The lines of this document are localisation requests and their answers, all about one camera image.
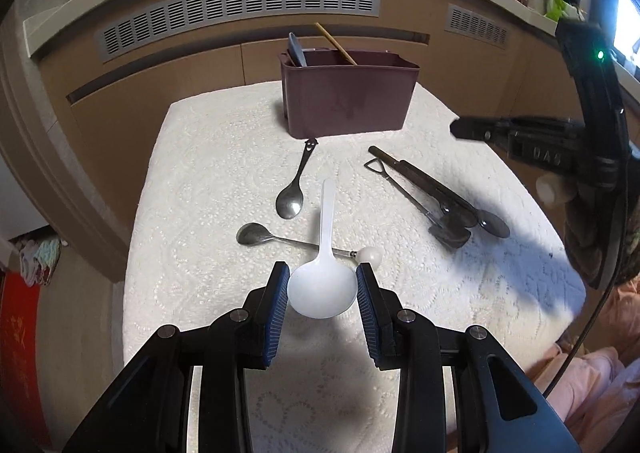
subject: maroon plastic container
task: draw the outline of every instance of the maroon plastic container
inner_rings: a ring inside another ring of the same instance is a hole
[[[398,54],[350,50],[305,51],[307,67],[284,52],[282,100],[294,138],[401,129],[420,67]]]

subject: textured paper towel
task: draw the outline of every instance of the textured paper towel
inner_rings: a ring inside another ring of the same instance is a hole
[[[320,139],[300,181],[305,204],[293,220],[280,219],[274,202],[295,175],[304,144],[290,138],[281,115],[279,81],[172,104],[149,163],[130,247],[126,360],[162,324],[201,327],[241,306],[251,289],[265,285],[275,261],[293,270],[312,259],[313,253],[279,242],[241,247],[235,235],[242,224],[260,222],[276,235],[317,242],[327,176],[337,182],[334,247],[383,247],[380,286],[436,325],[460,331],[484,325],[526,369],[579,312],[584,287],[545,215],[489,147],[450,136],[454,114],[420,85],[403,130]],[[511,238],[499,240],[476,227],[462,249],[446,251],[428,233],[425,217],[363,167],[371,144],[497,213],[511,227]],[[390,450],[399,372],[376,370],[357,304],[328,321],[287,309],[272,367],[246,376],[255,452]],[[449,375],[446,382],[447,427],[453,429]],[[196,372],[190,451],[197,449],[198,386]]]

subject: cable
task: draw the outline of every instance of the cable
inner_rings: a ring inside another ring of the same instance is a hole
[[[587,324],[582,329],[582,332],[580,332],[580,335],[578,336],[577,341],[575,341],[574,346],[571,348],[571,351],[569,351],[569,354],[566,356],[564,363],[562,363],[562,366],[560,367],[560,369],[558,370],[554,378],[546,387],[545,391],[543,391],[542,395],[545,399],[549,397],[549,394],[553,391],[553,389],[558,384],[558,381],[562,377],[562,374],[566,371],[567,368],[569,368],[569,365],[571,364],[572,359],[574,359],[575,354],[578,353],[578,349],[580,348],[580,345],[587,337],[587,334],[591,330],[591,327],[593,327],[593,324],[596,322],[598,314],[600,314],[600,310],[602,310],[602,307],[604,307],[604,304],[607,302],[607,299],[609,298],[609,295],[611,294],[613,287],[615,287],[616,278],[618,277],[618,273],[620,272],[620,264],[623,259],[622,254],[623,254],[624,245],[625,245],[626,220],[628,217],[628,208],[629,208],[628,194],[629,194],[629,191],[628,191],[628,161],[627,161],[627,167],[625,171],[625,189],[624,189],[624,197],[623,197],[623,201],[625,203],[625,206],[624,206],[625,221],[624,221],[624,226],[622,230],[622,236],[620,238],[620,246],[618,248],[618,255],[620,256],[620,259],[618,260],[618,263],[616,264],[616,268],[613,274],[611,275],[611,279],[609,280],[609,284],[607,285],[607,288],[602,293],[602,296],[600,297],[600,301],[598,301],[596,308],[593,309],[593,312],[591,313],[591,316],[589,317]]]

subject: white knob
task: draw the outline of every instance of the white knob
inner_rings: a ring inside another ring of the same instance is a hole
[[[384,252],[379,247],[363,247],[356,253],[356,261],[358,264],[369,263],[375,271],[382,263]]]
[[[538,198],[549,208],[565,204],[577,195],[575,183],[554,173],[545,173],[536,180]]]

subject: screw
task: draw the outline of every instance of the screw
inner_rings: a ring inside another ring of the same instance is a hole
[[[398,319],[403,323],[411,323],[412,321],[415,321],[415,312],[402,309],[401,311],[398,311]]]
[[[243,308],[237,308],[229,313],[229,317],[231,318],[231,321],[239,323],[249,317],[249,312],[247,312]]]
[[[175,327],[173,325],[162,325],[158,328],[158,337],[161,339],[168,339],[175,334]]]
[[[486,337],[486,328],[480,325],[473,325],[469,328],[469,333],[474,339],[484,339]]]

